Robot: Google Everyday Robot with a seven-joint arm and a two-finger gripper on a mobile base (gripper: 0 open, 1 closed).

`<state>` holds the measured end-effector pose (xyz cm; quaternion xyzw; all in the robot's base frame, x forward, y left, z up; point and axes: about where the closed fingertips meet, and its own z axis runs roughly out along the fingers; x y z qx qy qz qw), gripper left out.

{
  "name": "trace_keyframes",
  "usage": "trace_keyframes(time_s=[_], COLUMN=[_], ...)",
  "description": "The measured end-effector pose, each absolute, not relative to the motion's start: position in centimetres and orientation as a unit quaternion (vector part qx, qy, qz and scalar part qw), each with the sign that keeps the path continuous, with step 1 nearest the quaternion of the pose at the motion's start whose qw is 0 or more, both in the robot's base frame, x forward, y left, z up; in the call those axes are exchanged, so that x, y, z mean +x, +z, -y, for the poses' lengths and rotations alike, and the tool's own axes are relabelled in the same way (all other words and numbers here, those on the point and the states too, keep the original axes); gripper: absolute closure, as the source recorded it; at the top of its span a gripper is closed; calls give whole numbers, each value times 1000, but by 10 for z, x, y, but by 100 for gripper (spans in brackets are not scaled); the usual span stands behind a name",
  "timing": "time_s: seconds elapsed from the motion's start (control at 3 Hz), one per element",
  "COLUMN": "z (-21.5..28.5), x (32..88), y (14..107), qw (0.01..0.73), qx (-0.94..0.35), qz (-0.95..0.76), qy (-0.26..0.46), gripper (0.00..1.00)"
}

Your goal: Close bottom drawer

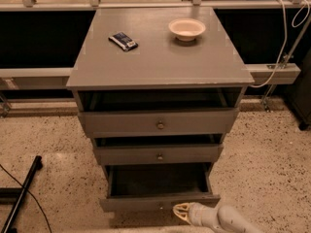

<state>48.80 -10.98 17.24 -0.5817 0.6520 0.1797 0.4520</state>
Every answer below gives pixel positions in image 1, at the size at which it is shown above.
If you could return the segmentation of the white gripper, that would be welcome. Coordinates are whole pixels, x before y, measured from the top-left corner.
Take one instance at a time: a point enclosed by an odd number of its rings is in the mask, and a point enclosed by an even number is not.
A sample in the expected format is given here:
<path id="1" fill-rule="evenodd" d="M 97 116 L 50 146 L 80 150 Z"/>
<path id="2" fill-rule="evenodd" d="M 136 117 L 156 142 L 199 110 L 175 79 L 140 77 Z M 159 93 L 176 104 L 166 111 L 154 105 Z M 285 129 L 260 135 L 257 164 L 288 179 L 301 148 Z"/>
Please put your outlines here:
<path id="1" fill-rule="evenodd" d="M 175 216 L 193 226 L 204 226 L 213 231 L 221 231 L 218 210 L 200 203 L 181 203 L 173 206 Z"/>

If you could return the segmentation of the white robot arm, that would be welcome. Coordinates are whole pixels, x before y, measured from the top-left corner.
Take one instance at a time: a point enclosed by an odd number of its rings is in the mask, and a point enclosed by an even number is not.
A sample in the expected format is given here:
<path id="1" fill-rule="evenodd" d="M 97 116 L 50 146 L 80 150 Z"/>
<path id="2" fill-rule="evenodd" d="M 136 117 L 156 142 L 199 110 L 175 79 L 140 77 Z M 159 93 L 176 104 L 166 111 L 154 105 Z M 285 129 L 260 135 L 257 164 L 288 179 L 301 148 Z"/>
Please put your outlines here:
<path id="1" fill-rule="evenodd" d="M 208 227 L 214 233 L 263 233 L 231 206 L 217 209 L 190 202 L 175 205 L 173 213 L 192 226 Z"/>

